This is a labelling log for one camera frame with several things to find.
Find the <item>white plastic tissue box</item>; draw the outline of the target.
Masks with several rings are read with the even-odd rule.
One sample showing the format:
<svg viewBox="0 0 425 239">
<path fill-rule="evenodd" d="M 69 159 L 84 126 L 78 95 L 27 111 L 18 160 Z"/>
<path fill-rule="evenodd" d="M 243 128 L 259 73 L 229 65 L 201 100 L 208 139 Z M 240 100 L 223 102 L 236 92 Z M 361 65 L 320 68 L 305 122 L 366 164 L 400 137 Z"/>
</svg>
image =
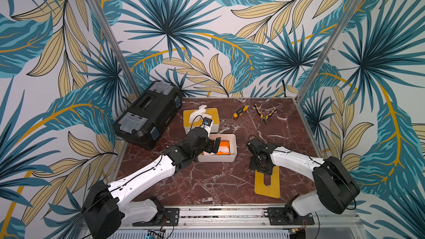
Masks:
<svg viewBox="0 0 425 239">
<path fill-rule="evenodd" d="M 206 105 L 201 105 L 197 110 L 185 110 L 183 112 L 183 127 L 186 134 L 192 128 L 199 126 L 209 129 L 210 133 L 218 133 L 219 125 L 217 108 L 207 108 Z"/>
</svg>

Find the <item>yellow wooden box lid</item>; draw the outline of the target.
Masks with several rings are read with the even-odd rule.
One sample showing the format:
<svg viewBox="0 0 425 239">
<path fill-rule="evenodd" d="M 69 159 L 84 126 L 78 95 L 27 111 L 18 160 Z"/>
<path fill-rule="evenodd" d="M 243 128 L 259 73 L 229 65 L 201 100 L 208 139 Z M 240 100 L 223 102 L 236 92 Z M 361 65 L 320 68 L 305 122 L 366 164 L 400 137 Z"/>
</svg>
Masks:
<svg viewBox="0 0 425 239">
<path fill-rule="evenodd" d="M 210 115 L 211 119 L 213 120 L 214 124 L 213 126 L 219 126 L 220 120 L 219 120 L 219 113 L 217 108 L 206 108 L 206 115 Z M 198 110 L 185 110 L 183 112 L 183 126 L 185 128 L 189 128 L 191 126 L 190 122 L 190 115 L 194 112 L 197 112 Z"/>
</svg>

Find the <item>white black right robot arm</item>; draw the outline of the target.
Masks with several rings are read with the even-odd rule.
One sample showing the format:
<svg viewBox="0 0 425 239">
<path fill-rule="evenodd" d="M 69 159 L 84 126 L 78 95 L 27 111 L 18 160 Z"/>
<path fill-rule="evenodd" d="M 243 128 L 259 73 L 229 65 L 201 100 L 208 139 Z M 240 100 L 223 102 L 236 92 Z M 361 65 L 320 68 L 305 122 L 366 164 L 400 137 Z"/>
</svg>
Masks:
<svg viewBox="0 0 425 239">
<path fill-rule="evenodd" d="M 292 218 L 324 209 L 342 214 L 351 203 L 356 203 L 360 188 L 339 159 L 313 158 L 282 146 L 268 145 L 256 137 L 249 140 L 247 148 L 252 154 L 251 170 L 271 176 L 274 169 L 282 167 L 314 182 L 314 191 L 299 195 L 286 205 Z"/>
</svg>

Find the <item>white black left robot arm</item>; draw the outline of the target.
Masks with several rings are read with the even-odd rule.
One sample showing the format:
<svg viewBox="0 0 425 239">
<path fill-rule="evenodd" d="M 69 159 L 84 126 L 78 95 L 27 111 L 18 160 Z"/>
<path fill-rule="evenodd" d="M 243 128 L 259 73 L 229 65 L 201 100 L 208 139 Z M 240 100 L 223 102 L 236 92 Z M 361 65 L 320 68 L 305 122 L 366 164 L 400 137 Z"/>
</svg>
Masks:
<svg viewBox="0 0 425 239">
<path fill-rule="evenodd" d="M 142 169 L 109 184 L 95 183 L 83 203 L 81 215 L 92 238 L 106 239 L 121 225 L 134 222 L 136 217 L 141 217 L 144 222 L 151 221 L 158 212 L 158 205 L 152 199 L 135 210 L 131 210 L 128 204 L 157 182 L 191 165 L 201 154 L 216 154 L 220 144 L 220 137 L 211 139 L 206 129 L 196 127 Z"/>
</svg>

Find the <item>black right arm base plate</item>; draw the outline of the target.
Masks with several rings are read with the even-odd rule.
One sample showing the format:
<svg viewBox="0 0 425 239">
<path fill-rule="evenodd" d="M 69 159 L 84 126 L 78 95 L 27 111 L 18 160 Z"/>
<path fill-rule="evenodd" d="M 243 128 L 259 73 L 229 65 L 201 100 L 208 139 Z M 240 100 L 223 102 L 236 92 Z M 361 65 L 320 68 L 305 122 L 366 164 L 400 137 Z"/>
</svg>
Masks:
<svg viewBox="0 0 425 239">
<path fill-rule="evenodd" d="M 312 214 L 301 216 L 290 208 L 267 208 L 264 216 L 268 218 L 271 226 L 305 227 L 315 224 Z"/>
</svg>

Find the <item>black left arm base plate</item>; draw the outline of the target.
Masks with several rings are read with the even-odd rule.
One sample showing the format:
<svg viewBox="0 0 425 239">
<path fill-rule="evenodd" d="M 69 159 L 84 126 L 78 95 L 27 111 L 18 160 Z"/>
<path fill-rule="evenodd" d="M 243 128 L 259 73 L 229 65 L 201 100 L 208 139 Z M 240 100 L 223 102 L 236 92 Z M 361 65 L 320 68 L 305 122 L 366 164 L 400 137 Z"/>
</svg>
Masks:
<svg viewBox="0 0 425 239">
<path fill-rule="evenodd" d="M 133 223 L 133 227 L 177 226 L 180 208 L 164 208 L 159 210 L 151 221 Z"/>
</svg>

